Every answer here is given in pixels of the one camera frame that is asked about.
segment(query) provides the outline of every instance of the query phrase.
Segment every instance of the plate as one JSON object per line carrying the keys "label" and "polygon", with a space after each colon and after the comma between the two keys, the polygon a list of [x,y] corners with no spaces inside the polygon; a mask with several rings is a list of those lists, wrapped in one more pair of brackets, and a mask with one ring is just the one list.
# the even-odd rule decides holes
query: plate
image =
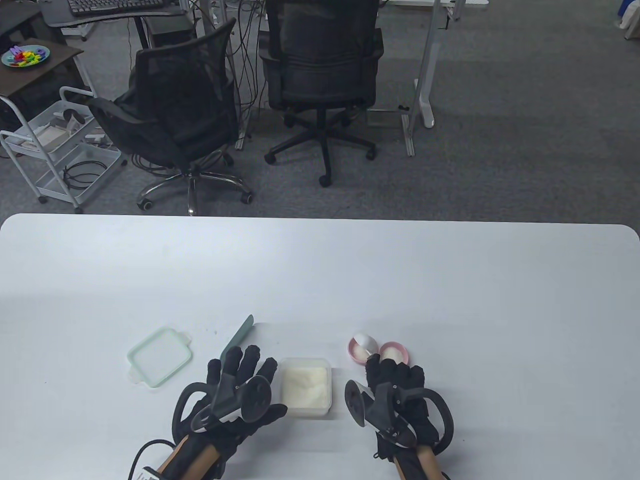
{"label": "plate", "polygon": [[44,58],[42,58],[42,60],[40,60],[38,63],[34,63],[31,65],[24,65],[23,67],[19,67],[18,65],[12,65],[12,63],[14,63],[14,59],[13,59],[13,53],[11,52],[11,50],[7,50],[6,52],[3,53],[2,55],[2,63],[3,65],[6,65],[7,67],[10,68],[28,68],[28,67],[35,67],[37,65],[42,64],[42,62],[44,62],[47,58],[49,58],[49,56],[51,55],[51,51],[42,46],[42,45],[20,45],[20,48],[24,51],[36,51],[38,49],[41,49],[44,51]]}

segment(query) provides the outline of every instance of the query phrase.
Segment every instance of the pink bowl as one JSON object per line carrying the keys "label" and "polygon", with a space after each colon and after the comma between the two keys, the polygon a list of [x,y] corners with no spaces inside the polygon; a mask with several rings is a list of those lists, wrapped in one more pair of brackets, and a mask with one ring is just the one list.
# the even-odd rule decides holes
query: pink bowl
{"label": "pink bowl", "polygon": [[367,361],[365,360],[364,362],[362,360],[358,360],[355,355],[353,354],[353,348],[357,345],[356,343],[356,339],[352,338],[351,340],[349,340],[349,345],[347,347],[347,352],[349,353],[349,356],[351,357],[351,359],[356,362],[358,365],[366,365]]}
{"label": "pink bowl", "polygon": [[397,348],[398,350],[400,350],[400,352],[402,352],[403,362],[407,365],[409,364],[409,352],[407,352],[404,345],[399,344],[398,342],[387,342],[382,345],[382,347],[380,347],[380,356],[382,356],[385,350],[389,347]]}

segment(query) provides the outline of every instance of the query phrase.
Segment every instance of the black keyboard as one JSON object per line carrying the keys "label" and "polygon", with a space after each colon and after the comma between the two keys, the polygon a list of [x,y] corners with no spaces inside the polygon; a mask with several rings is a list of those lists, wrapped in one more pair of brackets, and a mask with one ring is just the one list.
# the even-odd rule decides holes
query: black keyboard
{"label": "black keyboard", "polygon": [[164,5],[163,0],[67,0],[75,17],[152,10]]}

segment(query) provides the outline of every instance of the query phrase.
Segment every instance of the black mesh chair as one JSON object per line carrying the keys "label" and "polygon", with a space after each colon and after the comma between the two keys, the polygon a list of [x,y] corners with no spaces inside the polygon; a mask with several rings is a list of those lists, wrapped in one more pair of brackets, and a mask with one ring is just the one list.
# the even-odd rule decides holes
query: black mesh chair
{"label": "black mesh chair", "polygon": [[188,211],[197,215],[196,185],[217,180],[242,190],[242,202],[253,195],[242,179],[203,170],[197,160],[212,154],[227,165],[226,149],[238,137],[235,86],[227,75],[227,43],[236,20],[215,32],[180,45],[145,49],[136,55],[129,90],[111,102],[92,99],[89,107],[113,143],[152,164],[175,168],[175,175],[147,186],[138,207],[149,210],[151,192],[180,179],[188,180]]}
{"label": "black mesh chair", "polygon": [[[260,57],[269,83],[269,105],[286,110],[288,127],[307,130],[273,147],[264,156],[267,163],[276,154],[307,140],[322,148],[325,174],[320,185],[331,185],[328,138],[367,148],[367,158],[376,156],[376,144],[337,128],[351,123],[356,109],[376,102],[378,60],[384,53],[382,32],[376,29],[379,0],[266,0],[269,33],[260,38]],[[316,110],[315,123],[296,116]],[[342,109],[327,118],[327,110]]]}

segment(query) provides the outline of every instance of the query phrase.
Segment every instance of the gloved hand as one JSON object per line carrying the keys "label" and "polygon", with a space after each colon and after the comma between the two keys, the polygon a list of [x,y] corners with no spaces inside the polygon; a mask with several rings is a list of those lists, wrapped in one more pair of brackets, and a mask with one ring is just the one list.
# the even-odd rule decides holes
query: gloved hand
{"label": "gloved hand", "polygon": [[[258,360],[260,360],[260,349],[257,346],[248,346],[244,352],[244,358],[242,349],[233,347],[227,352],[223,367],[217,358],[209,362],[207,383],[217,385],[220,382],[222,371],[235,376],[236,385],[242,385],[254,375]],[[265,377],[271,383],[277,368],[277,362],[273,358],[267,358],[257,374]],[[186,435],[201,435],[216,448],[223,461],[227,461],[231,455],[236,453],[238,445],[244,442],[245,438],[253,435],[260,427],[273,423],[287,413],[286,405],[273,404],[262,418],[254,423],[247,423],[243,419],[225,423],[219,422],[217,425],[209,427],[204,433],[192,434],[191,420],[209,403],[211,403],[209,396],[203,397],[196,403],[191,413],[180,422],[177,431],[173,433],[173,440],[178,444]]]}
{"label": "gloved hand", "polygon": [[[404,363],[397,364],[390,358],[380,362],[378,354],[372,355],[365,366],[367,384],[376,393],[376,387],[381,383],[390,381],[401,388],[424,388],[424,371],[414,365],[409,368]],[[434,446],[440,439],[438,431],[429,421],[427,402],[424,399],[406,402],[404,408],[396,410],[402,418],[408,421],[418,440],[418,445]],[[393,457],[400,451],[405,451],[391,442],[386,441],[380,434],[378,436],[378,457],[393,461]]]}

